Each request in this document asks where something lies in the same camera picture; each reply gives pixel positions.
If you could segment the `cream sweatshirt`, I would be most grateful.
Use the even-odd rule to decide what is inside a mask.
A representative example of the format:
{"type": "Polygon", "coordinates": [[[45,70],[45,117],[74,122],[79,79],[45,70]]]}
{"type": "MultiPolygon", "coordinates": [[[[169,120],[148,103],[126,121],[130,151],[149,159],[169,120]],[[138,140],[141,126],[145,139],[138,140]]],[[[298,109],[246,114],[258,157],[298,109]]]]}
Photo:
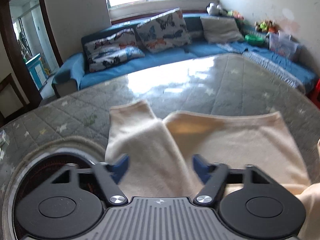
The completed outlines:
{"type": "Polygon", "coordinates": [[[253,164],[294,194],[306,208],[301,239],[319,239],[319,184],[279,112],[218,116],[176,111],[158,118],[147,102],[110,109],[105,160],[130,158],[120,189],[131,198],[195,197],[202,183],[192,157],[232,168],[253,164]]]}

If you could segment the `round black induction cooktop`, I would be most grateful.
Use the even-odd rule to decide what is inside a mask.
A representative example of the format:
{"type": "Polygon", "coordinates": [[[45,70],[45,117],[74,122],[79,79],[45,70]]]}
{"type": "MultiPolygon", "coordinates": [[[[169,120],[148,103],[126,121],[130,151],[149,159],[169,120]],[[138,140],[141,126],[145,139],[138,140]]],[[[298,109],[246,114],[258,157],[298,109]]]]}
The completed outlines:
{"type": "Polygon", "coordinates": [[[13,204],[17,239],[83,235],[104,213],[92,163],[63,152],[38,161],[19,183],[13,204]]]}

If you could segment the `left butterfly cushion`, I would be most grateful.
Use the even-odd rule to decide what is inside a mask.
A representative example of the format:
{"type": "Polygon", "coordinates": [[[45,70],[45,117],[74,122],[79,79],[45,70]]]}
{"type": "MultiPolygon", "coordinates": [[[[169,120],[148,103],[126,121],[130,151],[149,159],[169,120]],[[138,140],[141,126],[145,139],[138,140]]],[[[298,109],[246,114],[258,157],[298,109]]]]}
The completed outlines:
{"type": "Polygon", "coordinates": [[[111,36],[84,45],[90,72],[98,72],[120,63],[144,57],[138,48],[135,32],[132,28],[123,29],[111,36]]]}

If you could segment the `red plastic stool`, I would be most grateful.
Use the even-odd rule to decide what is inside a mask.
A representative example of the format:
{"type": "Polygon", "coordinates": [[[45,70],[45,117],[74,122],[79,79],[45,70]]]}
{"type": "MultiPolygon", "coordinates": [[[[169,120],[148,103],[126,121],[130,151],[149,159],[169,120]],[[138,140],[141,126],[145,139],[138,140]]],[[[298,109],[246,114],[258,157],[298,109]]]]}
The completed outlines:
{"type": "Polygon", "coordinates": [[[316,105],[319,104],[319,97],[320,97],[320,80],[317,81],[313,90],[308,94],[308,98],[316,105]]]}

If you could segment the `blue white small cabinet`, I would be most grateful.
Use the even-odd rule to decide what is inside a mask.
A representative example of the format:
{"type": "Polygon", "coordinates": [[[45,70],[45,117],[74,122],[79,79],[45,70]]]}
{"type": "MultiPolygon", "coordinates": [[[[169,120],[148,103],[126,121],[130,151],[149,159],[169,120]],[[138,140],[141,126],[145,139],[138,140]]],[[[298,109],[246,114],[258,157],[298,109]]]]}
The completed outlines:
{"type": "Polygon", "coordinates": [[[46,74],[41,61],[40,53],[29,59],[25,64],[37,89],[40,90],[46,84],[48,79],[48,75],[46,74]]]}

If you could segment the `blue corner sofa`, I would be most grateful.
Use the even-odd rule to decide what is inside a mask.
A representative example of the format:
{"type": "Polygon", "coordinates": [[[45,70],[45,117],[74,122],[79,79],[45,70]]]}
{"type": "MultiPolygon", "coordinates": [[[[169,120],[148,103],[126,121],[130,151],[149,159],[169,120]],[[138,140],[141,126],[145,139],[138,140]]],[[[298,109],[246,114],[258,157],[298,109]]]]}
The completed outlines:
{"type": "Polygon", "coordinates": [[[200,20],[202,14],[185,14],[183,17],[193,39],[190,45],[169,48],[157,54],[143,49],[144,57],[131,59],[98,72],[89,71],[86,53],[76,53],[69,57],[55,74],[52,81],[55,94],[62,97],[147,68],[225,53],[244,55],[304,94],[311,92],[319,81],[317,74],[307,66],[290,61],[266,47],[252,46],[246,42],[210,44],[203,36],[200,20]]]}

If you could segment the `green bowl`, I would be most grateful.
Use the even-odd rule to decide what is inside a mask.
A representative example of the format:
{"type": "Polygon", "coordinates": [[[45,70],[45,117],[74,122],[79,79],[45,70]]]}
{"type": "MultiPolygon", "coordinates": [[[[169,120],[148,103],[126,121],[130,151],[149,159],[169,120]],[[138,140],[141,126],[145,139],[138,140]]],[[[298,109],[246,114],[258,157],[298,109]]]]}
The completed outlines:
{"type": "Polygon", "coordinates": [[[260,47],[265,43],[264,38],[258,37],[255,35],[249,35],[249,34],[245,36],[245,41],[251,46],[256,46],[256,47],[260,47]]]}

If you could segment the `grey plain cushion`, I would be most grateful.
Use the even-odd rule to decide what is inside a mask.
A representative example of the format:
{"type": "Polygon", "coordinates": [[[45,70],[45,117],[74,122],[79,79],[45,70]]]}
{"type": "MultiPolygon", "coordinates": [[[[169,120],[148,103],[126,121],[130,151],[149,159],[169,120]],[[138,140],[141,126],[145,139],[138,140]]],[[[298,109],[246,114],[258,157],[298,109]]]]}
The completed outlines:
{"type": "Polygon", "coordinates": [[[209,43],[244,41],[234,18],[201,17],[203,35],[209,43]]]}

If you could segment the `clear plastic storage box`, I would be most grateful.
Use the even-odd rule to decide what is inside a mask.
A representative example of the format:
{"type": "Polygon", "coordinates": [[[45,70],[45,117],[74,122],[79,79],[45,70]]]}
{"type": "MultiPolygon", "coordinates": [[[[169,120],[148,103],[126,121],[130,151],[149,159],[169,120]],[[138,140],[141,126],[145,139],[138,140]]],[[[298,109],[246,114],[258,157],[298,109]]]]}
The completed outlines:
{"type": "Polygon", "coordinates": [[[279,33],[269,33],[269,50],[291,61],[299,58],[301,46],[288,37],[281,37],[279,33]]]}

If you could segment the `large butterfly cushion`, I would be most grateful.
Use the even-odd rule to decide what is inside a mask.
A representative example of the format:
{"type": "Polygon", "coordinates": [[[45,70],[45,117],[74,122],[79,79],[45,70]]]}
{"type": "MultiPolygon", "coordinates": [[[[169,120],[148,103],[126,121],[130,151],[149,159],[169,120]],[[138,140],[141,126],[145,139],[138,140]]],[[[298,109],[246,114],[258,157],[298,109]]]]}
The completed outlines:
{"type": "Polygon", "coordinates": [[[192,43],[180,8],[153,16],[136,26],[143,46],[151,53],[192,43]]]}

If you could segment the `green and brown plush toys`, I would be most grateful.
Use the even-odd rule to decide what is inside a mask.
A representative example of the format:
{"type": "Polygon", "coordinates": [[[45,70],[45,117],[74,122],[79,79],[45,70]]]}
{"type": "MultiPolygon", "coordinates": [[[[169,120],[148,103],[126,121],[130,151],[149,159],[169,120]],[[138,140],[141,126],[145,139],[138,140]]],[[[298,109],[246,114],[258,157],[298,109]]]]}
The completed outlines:
{"type": "Polygon", "coordinates": [[[255,31],[260,32],[260,33],[277,33],[277,25],[275,21],[262,21],[262,22],[255,22],[255,31]]]}

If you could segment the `panda plush toy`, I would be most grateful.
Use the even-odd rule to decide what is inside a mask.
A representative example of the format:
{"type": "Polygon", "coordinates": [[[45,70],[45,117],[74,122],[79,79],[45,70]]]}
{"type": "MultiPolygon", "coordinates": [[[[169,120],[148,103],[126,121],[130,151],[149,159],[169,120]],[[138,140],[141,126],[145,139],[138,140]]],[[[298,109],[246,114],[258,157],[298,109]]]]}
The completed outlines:
{"type": "Polygon", "coordinates": [[[217,16],[223,14],[223,8],[220,4],[209,3],[206,11],[210,16],[217,16]]]}

